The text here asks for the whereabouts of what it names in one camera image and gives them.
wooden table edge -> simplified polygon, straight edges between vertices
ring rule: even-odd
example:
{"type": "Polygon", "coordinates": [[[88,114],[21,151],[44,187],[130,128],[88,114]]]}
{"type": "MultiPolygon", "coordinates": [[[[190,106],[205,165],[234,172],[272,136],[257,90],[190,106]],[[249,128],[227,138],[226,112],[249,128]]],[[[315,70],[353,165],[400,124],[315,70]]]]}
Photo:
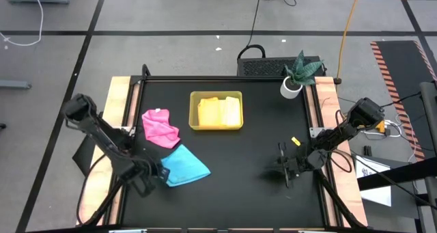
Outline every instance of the wooden table edge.
{"type": "MultiPolygon", "coordinates": [[[[335,86],[332,77],[316,77],[316,88],[318,91],[318,101],[321,106],[322,118],[325,127],[335,127],[335,112],[340,109],[337,93],[335,91],[335,86]]],[[[128,91],[130,87],[130,77],[113,77],[111,80],[111,85],[108,90],[107,101],[104,107],[103,119],[106,120],[112,126],[121,126],[123,121],[123,114],[125,106],[127,103],[128,91]]],[[[314,99],[312,97],[311,88],[307,86],[305,88],[307,91],[309,111],[311,114],[311,119],[313,126],[318,126],[314,99]]],[[[139,93],[139,85],[136,84],[132,93],[131,106],[128,117],[127,126],[132,126],[134,121],[135,108],[137,104],[137,98],[139,93]]],[[[349,152],[349,145],[345,141],[339,146],[339,149],[344,152],[349,152]]],[[[102,155],[102,151],[96,147],[94,149],[92,163],[102,155]]],[[[347,165],[344,160],[336,159],[338,164],[347,165]]],[[[367,219],[365,216],[365,211],[363,207],[363,202],[361,199],[361,194],[358,187],[358,182],[356,181],[355,171],[352,173],[346,173],[333,165],[333,173],[335,178],[335,185],[340,198],[344,201],[346,206],[351,210],[355,217],[364,225],[367,225],[367,219]]],[[[87,185],[84,190],[82,197],[79,214],[82,221],[86,221],[94,211],[97,209],[98,205],[101,203],[103,198],[106,196],[109,190],[109,183],[112,176],[112,167],[108,159],[103,159],[101,164],[97,164],[94,171],[90,174],[87,185]]],[[[333,206],[333,201],[331,200],[329,194],[325,191],[325,200],[328,213],[328,223],[331,226],[336,226],[335,211],[333,206]]],[[[113,205],[111,208],[111,214],[109,217],[109,223],[115,224],[117,221],[117,214],[119,211],[119,201],[120,201],[120,191],[113,200],[113,205]]]]}

blue cloth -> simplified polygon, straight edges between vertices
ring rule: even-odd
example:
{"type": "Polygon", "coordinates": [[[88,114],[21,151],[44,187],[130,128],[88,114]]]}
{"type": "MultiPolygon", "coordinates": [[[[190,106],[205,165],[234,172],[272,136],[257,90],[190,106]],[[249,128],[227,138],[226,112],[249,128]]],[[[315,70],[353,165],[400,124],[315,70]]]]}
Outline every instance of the blue cloth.
{"type": "Polygon", "coordinates": [[[194,182],[211,174],[210,170],[181,144],[168,157],[161,159],[163,167],[170,170],[167,184],[170,187],[194,182]]]}

pink cloth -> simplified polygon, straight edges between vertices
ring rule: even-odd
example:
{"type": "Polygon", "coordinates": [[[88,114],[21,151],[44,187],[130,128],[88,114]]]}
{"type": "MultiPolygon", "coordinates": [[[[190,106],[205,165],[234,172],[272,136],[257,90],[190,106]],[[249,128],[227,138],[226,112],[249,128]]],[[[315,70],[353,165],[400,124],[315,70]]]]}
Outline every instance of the pink cloth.
{"type": "Polygon", "coordinates": [[[146,140],[164,148],[173,148],[179,142],[179,129],[169,124],[169,110],[150,109],[142,118],[146,140]]]}

yellow tray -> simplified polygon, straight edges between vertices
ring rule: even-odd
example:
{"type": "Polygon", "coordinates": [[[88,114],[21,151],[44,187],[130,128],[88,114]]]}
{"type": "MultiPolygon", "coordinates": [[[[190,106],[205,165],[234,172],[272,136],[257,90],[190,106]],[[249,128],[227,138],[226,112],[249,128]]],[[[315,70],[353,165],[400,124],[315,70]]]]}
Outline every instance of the yellow tray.
{"type": "Polygon", "coordinates": [[[238,130],[243,126],[243,95],[241,92],[191,92],[190,95],[190,116],[188,124],[193,130],[238,130]],[[234,97],[240,100],[240,119],[241,125],[238,126],[199,126],[199,115],[197,112],[197,105],[200,100],[204,98],[217,97],[219,100],[225,100],[226,97],[234,97]]]}

concrete floor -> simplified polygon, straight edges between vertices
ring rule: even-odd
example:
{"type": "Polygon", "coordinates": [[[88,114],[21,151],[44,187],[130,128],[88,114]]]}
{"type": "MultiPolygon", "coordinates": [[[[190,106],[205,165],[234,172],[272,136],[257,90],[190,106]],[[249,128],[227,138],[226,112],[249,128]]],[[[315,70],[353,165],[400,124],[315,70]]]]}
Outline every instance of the concrete floor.
{"type": "MultiPolygon", "coordinates": [[[[44,30],[87,31],[98,0],[70,0],[70,5],[44,5],[44,30]]],[[[342,31],[353,0],[261,1],[256,30],[342,31]]],[[[409,1],[423,31],[437,31],[437,1],[409,1]]],[[[96,31],[250,30],[256,0],[104,0],[96,31]]],[[[34,4],[10,5],[0,0],[0,31],[35,31],[40,11],[34,4]]],[[[358,0],[351,31],[414,31],[400,0],[358,0]]],[[[12,36],[30,42],[34,36],[12,36]]],[[[426,37],[437,53],[437,37],[426,37]]],[[[0,78],[27,80],[28,91],[0,90],[0,225],[16,229],[85,36],[43,36],[35,46],[0,42],[0,78]]],[[[111,77],[139,74],[146,63],[153,75],[235,75],[236,57],[248,36],[93,36],[74,92],[90,95],[101,109],[111,77]]],[[[350,36],[343,54],[341,97],[371,96],[391,101],[369,43],[416,40],[415,36],[350,36]]],[[[341,36],[254,36],[267,57],[318,55],[335,75],[341,36]]],[[[245,57],[259,57],[248,51],[245,57]]],[[[340,101],[341,108],[351,105],[340,101]]],[[[395,109],[386,116],[394,119],[395,109]]],[[[72,227],[83,175],[71,157],[83,135],[62,127],[27,230],[72,227]]],[[[369,141],[358,136],[351,149],[371,145],[375,156],[406,161],[412,150],[403,139],[369,141]]],[[[414,221],[366,212],[369,224],[381,230],[415,232],[414,221]]],[[[434,227],[427,220],[428,232],[434,227]]]]}

